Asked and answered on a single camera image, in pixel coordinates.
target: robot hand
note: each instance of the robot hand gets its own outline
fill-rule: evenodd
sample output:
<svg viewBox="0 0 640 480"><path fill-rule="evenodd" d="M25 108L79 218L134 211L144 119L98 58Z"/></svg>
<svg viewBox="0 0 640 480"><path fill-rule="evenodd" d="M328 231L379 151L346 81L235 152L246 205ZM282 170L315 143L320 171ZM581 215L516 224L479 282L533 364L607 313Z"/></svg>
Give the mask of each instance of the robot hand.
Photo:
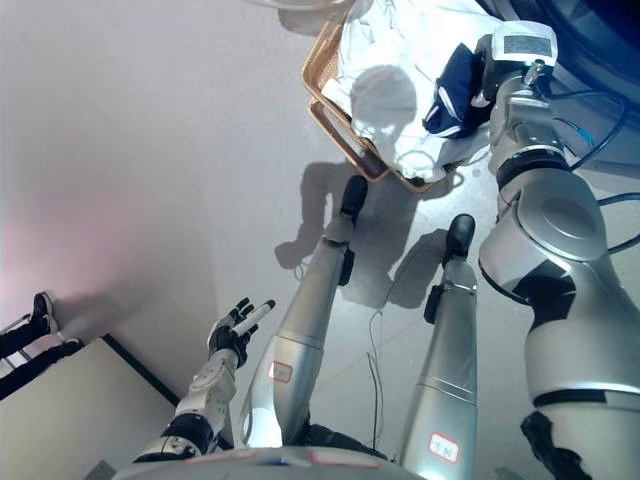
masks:
<svg viewBox="0 0 640 480"><path fill-rule="evenodd" d="M268 300L255 310L249 298L240 300L226 317L211 328L207 339L209 357L219 350L232 350L238 357L237 368L242 367L247 361L247 344L251 335L258 330L258 321L269 313L275 304L273 300Z"/></svg>

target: shoe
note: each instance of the shoe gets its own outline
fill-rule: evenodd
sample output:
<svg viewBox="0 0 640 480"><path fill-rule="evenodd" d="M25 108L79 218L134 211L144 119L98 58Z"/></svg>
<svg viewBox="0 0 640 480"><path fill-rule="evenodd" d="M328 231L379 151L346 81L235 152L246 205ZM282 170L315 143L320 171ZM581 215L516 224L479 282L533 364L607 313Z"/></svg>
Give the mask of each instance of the shoe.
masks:
<svg viewBox="0 0 640 480"><path fill-rule="evenodd" d="M60 328L53 316L53 300L47 292L36 293L33 297L31 322L42 323L46 334L56 333Z"/></svg>

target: white floor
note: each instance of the white floor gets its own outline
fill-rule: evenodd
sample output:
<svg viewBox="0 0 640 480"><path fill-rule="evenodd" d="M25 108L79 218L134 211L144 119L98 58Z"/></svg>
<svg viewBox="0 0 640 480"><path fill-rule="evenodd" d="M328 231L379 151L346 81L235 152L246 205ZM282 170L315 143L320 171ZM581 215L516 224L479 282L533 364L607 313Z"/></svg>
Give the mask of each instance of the white floor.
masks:
<svg viewBox="0 0 640 480"><path fill-rule="evenodd" d="M310 253L353 173L306 112L299 73L312 38L239 0L5 0L1 14L2 324L52 289L67 335L88 341L115 329L183 393L212 320L244 296L273 298L277 309L238 375L237 414L298 285L290 267ZM600 196L639 189L590 179ZM421 196L392 178L371 186L352 283L334 304L314 421L371 440L368 325L388 295L373 331L385 394L380 448L395 453L432 331L422 310L439 277L439 229L457 213L474 215L475 264L495 194L485 164ZM277 248L298 237L303 199L299 241ZM605 215L611 243L640 228L633 206ZM636 299L639 251L614 258ZM478 479L550 478L519 430L531 412L531 319L479 279Z"/></svg>

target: white wall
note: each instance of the white wall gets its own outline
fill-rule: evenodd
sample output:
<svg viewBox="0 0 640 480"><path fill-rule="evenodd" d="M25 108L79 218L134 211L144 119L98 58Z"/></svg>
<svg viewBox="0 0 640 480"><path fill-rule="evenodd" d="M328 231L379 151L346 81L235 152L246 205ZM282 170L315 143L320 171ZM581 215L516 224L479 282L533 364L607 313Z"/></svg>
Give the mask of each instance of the white wall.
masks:
<svg viewBox="0 0 640 480"><path fill-rule="evenodd" d="M0 478L80 480L128 465L173 407L98 340L0 403Z"/></svg>

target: white towel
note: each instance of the white towel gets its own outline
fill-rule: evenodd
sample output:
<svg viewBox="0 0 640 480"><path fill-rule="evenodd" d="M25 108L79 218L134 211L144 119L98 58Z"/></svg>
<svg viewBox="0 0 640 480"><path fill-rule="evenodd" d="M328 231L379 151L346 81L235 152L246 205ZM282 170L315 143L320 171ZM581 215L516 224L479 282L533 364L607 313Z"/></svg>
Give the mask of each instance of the white towel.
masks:
<svg viewBox="0 0 640 480"><path fill-rule="evenodd" d="M435 81L460 43L473 51L501 23L472 0L358 0L342 32L338 75L322 93L352 117L354 132L370 139L388 165L407 178L437 181L444 165L475 150L443 149L452 140L422 126Z"/></svg>

